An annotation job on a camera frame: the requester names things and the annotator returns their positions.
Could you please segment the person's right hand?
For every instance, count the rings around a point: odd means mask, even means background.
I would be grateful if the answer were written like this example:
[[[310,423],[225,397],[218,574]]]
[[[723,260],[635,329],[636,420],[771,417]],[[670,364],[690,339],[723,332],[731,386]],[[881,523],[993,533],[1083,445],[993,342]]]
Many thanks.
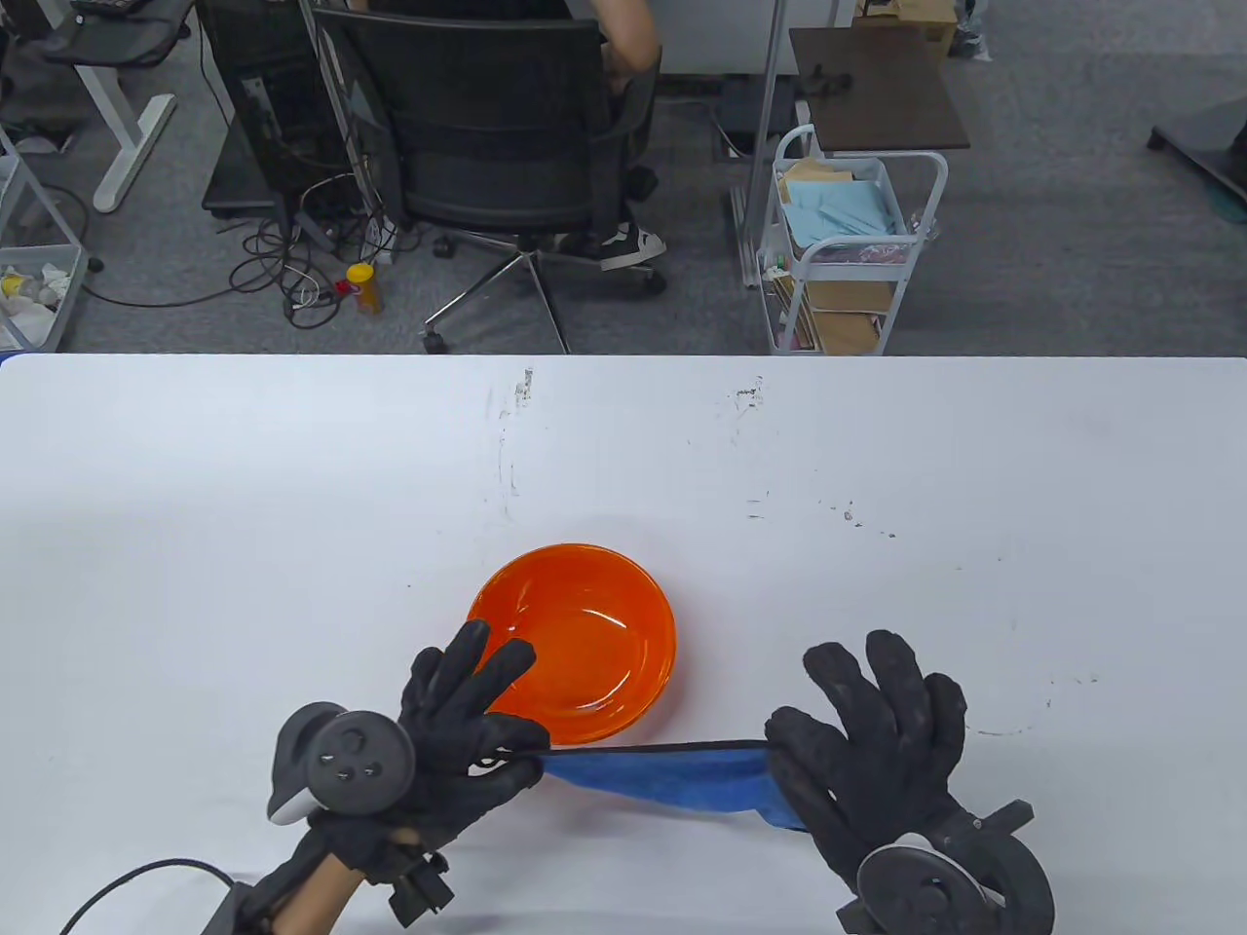
[[[774,783],[829,869],[858,886],[860,864],[909,833],[927,837],[961,810],[949,790],[966,736],[961,686],[924,674],[898,633],[867,636],[870,676],[838,642],[803,654],[839,726],[791,706],[764,724]]]

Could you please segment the person's left hand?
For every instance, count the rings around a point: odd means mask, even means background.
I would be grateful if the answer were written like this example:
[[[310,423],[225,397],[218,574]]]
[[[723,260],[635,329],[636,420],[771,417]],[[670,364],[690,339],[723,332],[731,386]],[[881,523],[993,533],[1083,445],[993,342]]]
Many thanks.
[[[518,638],[489,652],[490,636],[485,620],[468,620],[445,650],[416,654],[397,718],[416,767],[399,802],[370,817],[309,819],[309,837],[370,881],[397,879],[542,779],[547,729],[493,711],[536,652]]]

